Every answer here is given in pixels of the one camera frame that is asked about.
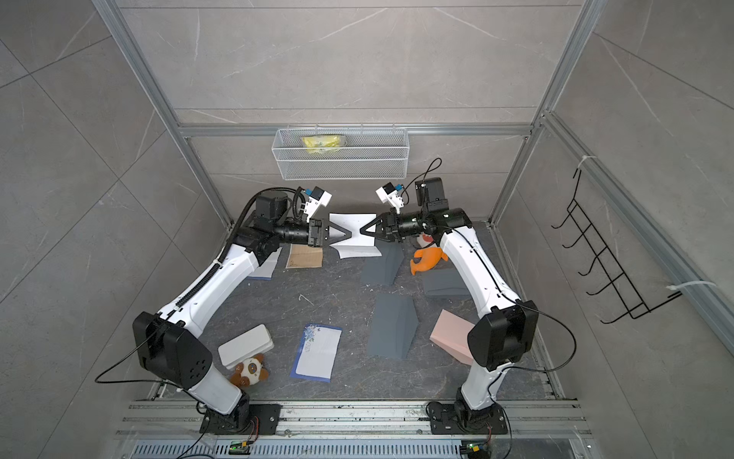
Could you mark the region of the cream letter paper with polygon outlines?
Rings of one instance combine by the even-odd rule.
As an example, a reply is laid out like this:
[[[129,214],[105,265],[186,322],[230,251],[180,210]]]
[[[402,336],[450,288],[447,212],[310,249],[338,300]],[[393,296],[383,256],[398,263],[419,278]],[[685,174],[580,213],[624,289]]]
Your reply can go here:
[[[287,269],[316,269],[323,266],[323,248],[292,245]]]

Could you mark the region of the grey envelope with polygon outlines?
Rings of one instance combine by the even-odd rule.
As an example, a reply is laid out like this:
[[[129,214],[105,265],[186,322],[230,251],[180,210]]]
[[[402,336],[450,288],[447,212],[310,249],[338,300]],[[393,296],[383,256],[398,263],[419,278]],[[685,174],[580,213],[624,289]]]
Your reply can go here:
[[[379,257],[368,258],[363,266],[361,281],[366,285],[391,286],[403,264],[403,245],[377,240]]]
[[[471,294],[456,269],[422,273],[424,294],[430,298],[470,298]]]
[[[370,325],[367,354],[405,360],[419,320],[411,296],[380,293]]]

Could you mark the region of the pink envelope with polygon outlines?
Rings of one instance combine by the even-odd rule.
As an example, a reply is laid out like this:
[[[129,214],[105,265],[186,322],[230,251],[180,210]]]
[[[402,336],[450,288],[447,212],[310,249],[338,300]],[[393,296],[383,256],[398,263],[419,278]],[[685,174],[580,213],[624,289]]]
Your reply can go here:
[[[443,310],[432,330],[430,340],[460,363],[472,365],[468,333],[473,327],[471,322]]]

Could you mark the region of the blue bordered letter paper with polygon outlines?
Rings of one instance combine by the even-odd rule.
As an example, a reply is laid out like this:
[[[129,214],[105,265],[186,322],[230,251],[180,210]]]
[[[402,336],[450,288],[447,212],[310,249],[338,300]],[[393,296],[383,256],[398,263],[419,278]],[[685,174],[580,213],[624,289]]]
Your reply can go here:
[[[275,268],[277,267],[281,252],[281,248],[273,252],[262,265],[248,276],[248,278],[256,280],[270,280],[273,277]]]

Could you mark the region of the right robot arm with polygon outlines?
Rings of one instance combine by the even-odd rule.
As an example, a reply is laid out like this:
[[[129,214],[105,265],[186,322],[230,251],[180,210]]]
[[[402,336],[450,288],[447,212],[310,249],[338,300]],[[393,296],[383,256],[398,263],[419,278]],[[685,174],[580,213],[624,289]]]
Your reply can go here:
[[[422,233],[453,263],[476,306],[479,321],[468,332],[472,358],[468,378],[453,405],[430,402],[426,413],[436,434],[474,433],[484,428],[510,430],[497,392],[512,370],[531,351],[539,317],[535,304],[523,300],[502,279],[486,255],[468,215],[449,205],[441,178],[422,174],[413,181],[418,210],[403,212],[402,186],[387,183],[377,189],[380,201],[390,205],[359,230],[384,242],[399,242]]]

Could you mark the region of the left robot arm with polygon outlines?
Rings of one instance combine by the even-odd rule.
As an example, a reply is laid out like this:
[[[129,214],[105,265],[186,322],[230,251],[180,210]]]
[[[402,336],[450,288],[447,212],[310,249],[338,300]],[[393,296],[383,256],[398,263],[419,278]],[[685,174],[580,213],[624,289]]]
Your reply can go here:
[[[282,244],[326,244],[329,225],[316,215],[331,200],[320,187],[269,187],[248,200],[208,269],[157,313],[135,318],[132,354],[154,382],[172,384],[223,416],[243,405],[242,389],[216,368],[199,338],[235,288]]]

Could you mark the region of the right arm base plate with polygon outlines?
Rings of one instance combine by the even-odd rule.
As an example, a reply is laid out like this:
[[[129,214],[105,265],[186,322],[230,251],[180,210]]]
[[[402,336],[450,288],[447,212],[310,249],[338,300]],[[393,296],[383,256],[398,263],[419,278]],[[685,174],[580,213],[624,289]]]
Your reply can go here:
[[[460,400],[451,404],[429,401],[424,412],[434,435],[510,433],[507,417],[497,403],[491,404],[486,409],[472,410]]]

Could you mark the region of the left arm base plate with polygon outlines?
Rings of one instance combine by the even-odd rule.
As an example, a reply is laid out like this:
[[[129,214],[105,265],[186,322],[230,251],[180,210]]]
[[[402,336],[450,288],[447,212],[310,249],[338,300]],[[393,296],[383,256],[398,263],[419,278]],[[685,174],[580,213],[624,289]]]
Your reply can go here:
[[[200,433],[213,435],[275,435],[282,405],[245,403],[235,407],[231,414],[223,415],[207,409],[200,426]]]

